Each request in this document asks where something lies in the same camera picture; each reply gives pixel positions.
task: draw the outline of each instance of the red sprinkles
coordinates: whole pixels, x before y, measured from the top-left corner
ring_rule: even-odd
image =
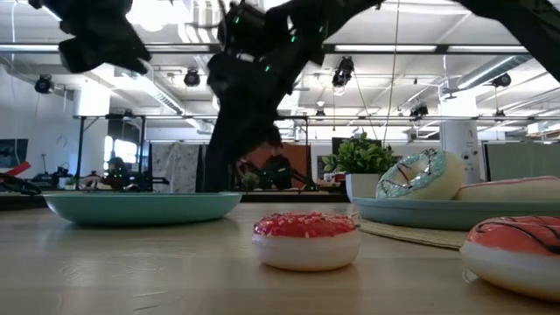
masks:
[[[354,220],[336,214],[274,213],[255,224],[254,233],[301,238],[334,237],[356,229]]]

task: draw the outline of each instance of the plate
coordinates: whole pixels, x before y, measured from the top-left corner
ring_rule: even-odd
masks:
[[[355,198],[362,219],[411,228],[468,231],[502,216],[560,216],[560,201],[447,201]]]
[[[49,208],[78,224],[147,226],[221,218],[241,201],[239,193],[55,193],[45,195]]]

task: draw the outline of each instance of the pink frosted donut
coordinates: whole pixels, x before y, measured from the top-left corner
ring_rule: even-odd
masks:
[[[333,270],[356,258],[360,232],[345,215],[275,213],[255,224],[253,244],[259,260],[273,267]]]
[[[466,185],[455,200],[560,200],[560,179],[554,176],[507,179]]]
[[[461,256],[468,270],[491,284],[560,302],[560,218],[486,220],[471,230]]]

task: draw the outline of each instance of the table surface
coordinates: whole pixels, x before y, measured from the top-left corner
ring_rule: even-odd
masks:
[[[260,264],[253,224],[273,212],[348,213],[347,204],[241,204],[181,227],[77,227],[47,209],[0,213],[0,313],[559,314],[467,282],[459,252],[362,234],[343,269],[297,273]]]

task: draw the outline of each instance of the donut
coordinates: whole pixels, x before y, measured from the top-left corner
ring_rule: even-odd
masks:
[[[428,149],[393,165],[377,184],[377,199],[451,200],[463,184],[463,162],[454,154]]]
[[[466,237],[463,264],[491,284],[560,302],[560,218],[486,220]]]
[[[253,232],[257,258],[295,271],[334,270],[351,263],[360,250],[360,232],[345,215],[274,213]]]
[[[466,185],[455,200],[560,200],[560,179],[554,176],[507,179]]]

